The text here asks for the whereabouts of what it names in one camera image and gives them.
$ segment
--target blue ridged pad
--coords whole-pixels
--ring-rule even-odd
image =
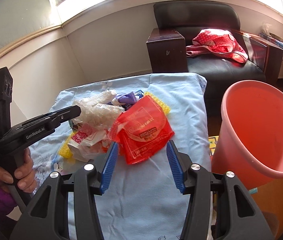
[[[118,144],[114,143],[101,174],[101,185],[99,189],[101,190],[102,194],[105,193],[105,191],[109,187],[109,184],[111,183],[113,171],[117,161],[117,156],[118,156]]]
[[[180,190],[180,193],[183,193],[186,189],[184,184],[184,173],[181,169],[179,160],[171,142],[167,143],[166,154],[169,161],[171,173],[175,181],[175,185]]]

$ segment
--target dark brown armrest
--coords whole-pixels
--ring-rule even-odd
[[[267,83],[271,85],[275,85],[278,79],[278,75],[283,59],[283,49],[271,43],[270,41],[267,41],[254,34],[240,32],[236,30],[232,30],[232,33],[240,45],[242,45],[240,43],[241,41],[244,43],[244,46],[250,48],[248,49],[249,58],[251,58],[250,54],[252,54],[253,60],[251,61],[254,64],[257,63],[256,65],[264,72]]]
[[[174,29],[153,29],[147,42],[153,73],[188,72],[185,38]]]

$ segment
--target red plastic bag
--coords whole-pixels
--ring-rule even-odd
[[[152,157],[173,135],[162,108],[150,96],[144,96],[122,113],[108,134],[122,145],[128,164]]]

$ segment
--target light blue tablecloth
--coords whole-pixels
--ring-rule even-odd
[[[195,73],[149,74],[98,82],[60,92],[51,111],[71,106],[74,99],[90,97],[106,89],[131,92],[150,91],[170,106],[168,120],[175,132],[173,140],[180,152],[209,171],[209,145],[203,94],[206,80]],[[50,172],[62,174],[76,171],[83,163],[70,162],[57,152],[71,133],[63,123],[56,132],[30,147],[38,181]],[[176,189],[165,148],[149,160],[127,165],[119,157],[109,189],[96,196],[97,211],[105,240],[176,240],[181,234],[189,196]],[[69,201],[69,230],[75,239]]]

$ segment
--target black leather armchair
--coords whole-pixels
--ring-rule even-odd
[[[267,44],[243,35],[235,10],[224,3],[202,0],[165,1],[154,4],[158,29],[154,29],[147,48],[153,73],[193,72],[207,80],[204,95],[208,115],[220,113],[222,97],[226,89],[240,80],[258,80],[274,83],[281,66],[282,49],[278,47],[277,63],[267,68],[269,49]],[[249,56],[241,64],[213,54],[186,58],[187,45],[202,29],[229,30]]]

